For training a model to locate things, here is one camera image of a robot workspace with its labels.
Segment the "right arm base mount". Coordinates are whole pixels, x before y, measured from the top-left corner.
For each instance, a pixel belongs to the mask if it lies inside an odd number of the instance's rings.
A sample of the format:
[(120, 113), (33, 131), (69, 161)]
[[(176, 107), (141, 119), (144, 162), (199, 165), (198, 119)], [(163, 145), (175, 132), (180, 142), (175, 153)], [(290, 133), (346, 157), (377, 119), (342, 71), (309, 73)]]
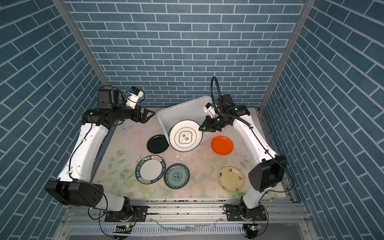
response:
[(223, 205), (223, 210), (226, 214), (227, 221), (266, 221), (267, 212), (263, 205), (256, 208), (248, 209), (245, 204), (239, 205)]

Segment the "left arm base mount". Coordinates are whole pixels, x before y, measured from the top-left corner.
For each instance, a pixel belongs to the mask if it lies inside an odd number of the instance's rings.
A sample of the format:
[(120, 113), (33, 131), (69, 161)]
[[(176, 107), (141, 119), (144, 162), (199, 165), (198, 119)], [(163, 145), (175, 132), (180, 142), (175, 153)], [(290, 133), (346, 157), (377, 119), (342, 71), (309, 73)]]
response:
[(108, 211), (106, 213), (105, 222), (120, 223), (131, 222), (140, 223), (145, 222), (148, 206), (131, 206), (128, 211), (122, 210), (119, 212)]

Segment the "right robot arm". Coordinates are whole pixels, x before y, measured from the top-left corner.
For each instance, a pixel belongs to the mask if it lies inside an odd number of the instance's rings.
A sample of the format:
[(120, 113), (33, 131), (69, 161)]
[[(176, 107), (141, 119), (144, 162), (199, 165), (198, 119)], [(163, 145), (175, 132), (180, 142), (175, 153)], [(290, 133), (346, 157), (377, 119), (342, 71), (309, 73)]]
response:
[(242, 205), (246, 210), (256, 209), (267, 192), (283, 180), (287, 160), (268, 145), (247, 107), (235, 105), (230, 95), (222, 95), (218, 101), (216, 104), (212, 100), (204, 106), (207, 116), (199, 130), (214, 133), (231, 125), (240, 134), (255, 165), (248, 173), (251, 186), (242, 197)]

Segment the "green rim plate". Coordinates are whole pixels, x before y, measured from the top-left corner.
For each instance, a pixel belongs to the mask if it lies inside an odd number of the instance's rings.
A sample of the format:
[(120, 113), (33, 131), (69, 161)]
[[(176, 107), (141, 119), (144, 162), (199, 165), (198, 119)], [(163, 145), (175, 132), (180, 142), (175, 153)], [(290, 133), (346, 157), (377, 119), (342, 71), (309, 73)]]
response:
[(140, 183), (151, 185), (159, 181), (165, 171), (164, 159), (157, 155), (150, 155), (139, 161), (135, 169), (135, 177)]

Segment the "white plate with emblem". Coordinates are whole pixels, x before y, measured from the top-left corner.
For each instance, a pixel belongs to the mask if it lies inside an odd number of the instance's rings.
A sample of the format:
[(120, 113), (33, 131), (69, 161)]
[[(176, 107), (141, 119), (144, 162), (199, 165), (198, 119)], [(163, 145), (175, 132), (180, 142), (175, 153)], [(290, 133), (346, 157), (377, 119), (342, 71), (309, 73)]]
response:
[(169, 131), (169, 142), (178, 152), (190, 152), (198, 147), (203, 139), (200, 125), (192, 120), (176, 123)]

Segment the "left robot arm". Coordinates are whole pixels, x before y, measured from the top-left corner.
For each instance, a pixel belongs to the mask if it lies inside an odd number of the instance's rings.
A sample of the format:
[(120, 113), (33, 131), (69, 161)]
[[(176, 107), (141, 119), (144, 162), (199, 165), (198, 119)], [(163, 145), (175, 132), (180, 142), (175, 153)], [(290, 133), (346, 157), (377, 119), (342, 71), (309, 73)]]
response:
[(57, 179), (46, 183), (46, 192), (62, 205), (129, 216), (132, 212), (130, 200), (105, 193), (102, 185), (93, 184), (92, 169), (111, 128), (126, 120), (145, 124), (154, 116), (153, 111), (139, 105), (145, 97), (136, 87), (130, 87), (126, 94), (113, 86), (100, 87), (97, 107), (83, 113), (74, 150)]

